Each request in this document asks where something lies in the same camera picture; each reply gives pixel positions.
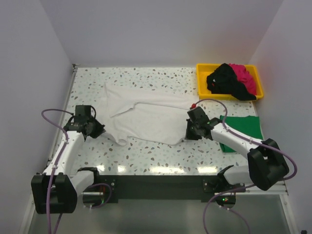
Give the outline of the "white t shirt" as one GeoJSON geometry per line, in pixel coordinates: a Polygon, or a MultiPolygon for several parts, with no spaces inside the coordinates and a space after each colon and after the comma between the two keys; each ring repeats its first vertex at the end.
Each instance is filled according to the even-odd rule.
{"type": "Polygon", "coordinates": [[[125,146],[130,138],[176,145],[185,138],[187,112],[198,97],[104,84],[97,119],[103,135],[125,146]]]}

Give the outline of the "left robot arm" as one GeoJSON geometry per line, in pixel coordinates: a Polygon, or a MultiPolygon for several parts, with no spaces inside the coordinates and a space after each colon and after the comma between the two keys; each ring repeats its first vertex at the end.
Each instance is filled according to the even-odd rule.
{"type": "Polygon", "coordinates": [[[77,205],[78,196],[86,189],[96,191],[101,186],[96,167],[78,169],[70,175],[75,157],[87,138],[98,138],[105,132],[104,125],[96,119],[91,105],[77,105],[64,127],[61,143],[49,165],[33,176],[31,188],[38,214],[70,214],[77,205]]]}

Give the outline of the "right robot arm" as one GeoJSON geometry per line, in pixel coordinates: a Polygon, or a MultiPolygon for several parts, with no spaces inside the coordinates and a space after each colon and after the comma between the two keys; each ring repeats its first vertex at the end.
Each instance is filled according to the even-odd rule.
{"type": "Polygon", "coordinates": [[[201,107],[194,107],[187,114],[187,140],[205,138],[216,141],[247,159],[246,166],[230,165],[217,174],[216,187],[220,190],[227,192],[239,184],[253,184],[266,191],[289,173],[284,155],[274,140],[253,138],[231,128],[221,119],[209,119],[201,107]]]}

